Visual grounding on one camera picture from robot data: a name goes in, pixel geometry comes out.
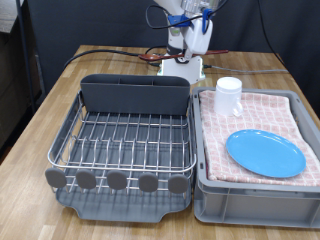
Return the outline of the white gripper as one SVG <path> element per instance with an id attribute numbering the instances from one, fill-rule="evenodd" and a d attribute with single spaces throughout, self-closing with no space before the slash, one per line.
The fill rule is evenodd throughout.
<path id="1" fill-rule="evenodd" d="M 192 59 L 193 54 L 203 55 L 207 52 L 211 35 L 213 30 L 213 23 L 211 20 L 203 21 L 201 18 L 191 21 L 191 25 L 184 33 L 184 41 L 187 49 L 183 50 L 183 62 Z"/>

